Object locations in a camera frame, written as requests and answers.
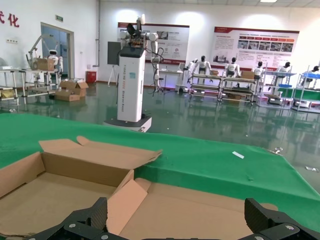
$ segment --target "display board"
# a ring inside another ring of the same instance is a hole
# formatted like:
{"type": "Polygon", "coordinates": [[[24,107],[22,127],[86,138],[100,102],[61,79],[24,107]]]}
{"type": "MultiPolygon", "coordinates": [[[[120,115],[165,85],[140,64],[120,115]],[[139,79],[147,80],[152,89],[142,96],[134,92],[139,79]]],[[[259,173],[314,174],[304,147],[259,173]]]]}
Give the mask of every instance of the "display board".
{"type": "MultiPolygon", "coordinates": [[[[128,23],[118,22],[117,38],[120,41],[120,32],[127,30],[128,23]]],[[[142,26],[142,31],[147,33],[157,33],[159,36],[158,47],[163,48],[163,64],[179,65],[185,63],[187,59],[189,26],[187,25],[168,25],[150,24],[142,26]]],[[[146,54],[146,62],[150,62],[151,54],[146,54]]]]}
{"type": "Polygon", "coordinates": [[[263,30],[235,27],[215,27],[210,63],[224,68],[237,58],[242,70],[251,70],[259,61],[275,71],[290,62],[299,31],[263,30]]]}

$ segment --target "wall socket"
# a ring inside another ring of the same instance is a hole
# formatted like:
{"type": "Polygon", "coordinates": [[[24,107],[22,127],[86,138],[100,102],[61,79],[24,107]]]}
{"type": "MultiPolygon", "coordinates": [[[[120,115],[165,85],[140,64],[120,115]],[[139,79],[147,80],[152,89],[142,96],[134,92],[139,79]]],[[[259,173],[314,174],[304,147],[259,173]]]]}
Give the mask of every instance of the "wall socket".
{"type": "Polygon", "coordinates": [[[18,41],[17,40],[12,40],[12,39],[6,39],[5,42],[7,44],[18,44],[18,41]]]}

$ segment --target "doorway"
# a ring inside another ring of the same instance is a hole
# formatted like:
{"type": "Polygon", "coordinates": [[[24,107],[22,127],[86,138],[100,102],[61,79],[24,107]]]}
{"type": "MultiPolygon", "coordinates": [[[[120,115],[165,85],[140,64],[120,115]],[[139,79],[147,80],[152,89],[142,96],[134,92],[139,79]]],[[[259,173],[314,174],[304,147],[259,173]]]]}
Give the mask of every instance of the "doorway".
{"type": "Polygon", "coordinates": [[[50,55],[49,50],[56,50],[57,56],[63,59],[63,72],[62,79],[75,78],[75,54],[74,54],[74,33],[41,22],[41,34],[53,35],[55,41],[47,40],[42,41],[42,56],[47,57],[50,55]]]}

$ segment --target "black panel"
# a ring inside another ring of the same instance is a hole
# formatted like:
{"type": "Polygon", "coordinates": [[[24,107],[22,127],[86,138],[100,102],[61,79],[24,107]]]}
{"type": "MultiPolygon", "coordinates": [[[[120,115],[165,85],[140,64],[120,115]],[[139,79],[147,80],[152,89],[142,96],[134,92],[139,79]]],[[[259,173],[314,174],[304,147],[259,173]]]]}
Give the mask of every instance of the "black panel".
{"type": "Polygon", "coordinates": [[[127,58],[139,59],[139,58],[141,58],[144,51],[145,51],[145,49],[142,47],[125,46],[124,48],[122,48],[122,50],[120,52],[120,56],[127,57],[127,58]]]}
{"type": "Polygon", "coordinates": [[[129,128],[139,128],[141,127],[143,124],[145,124],[151,117],[150,116],[146,116],[145,118],[141,118],[139,121],[137,122],[133,122],[133,121],[122,121],[122,120],[118,120],[116,117],[113,119],[108,119],[106,121],[104,121],[106,124],[111,124],[111,125],[115,125],[118,127],[129,127],[129,128]]]}
{"type": "Polygon", "coordinates": [[[121,43],[117,41],[108,41],[108,62],[110,65],[119,65],[119,52],[121,51],[121,43]]]}

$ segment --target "floor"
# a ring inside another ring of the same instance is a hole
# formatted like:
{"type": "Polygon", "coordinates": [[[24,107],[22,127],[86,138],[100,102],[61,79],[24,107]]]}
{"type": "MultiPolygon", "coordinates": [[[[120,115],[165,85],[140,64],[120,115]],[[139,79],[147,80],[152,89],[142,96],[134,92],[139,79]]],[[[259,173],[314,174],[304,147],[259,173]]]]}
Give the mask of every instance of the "floor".
{"type": "MultiPolygon", "coordinates": [[[[250,106],[212,98],[192,98],[187,93],[152,94],[144,89],[143,113],[152,115],[149,132],[205,140],[246,144],[274,150],[282,155],[320,193],[320,114],[250,106]]],[[[30,113],[93,124],[102,124],[117,114],[115,86],[97,83],[81,101],[54,101],[47,96],[30,97],[18,108],[1,103],[0,113],[30,113]]]]}

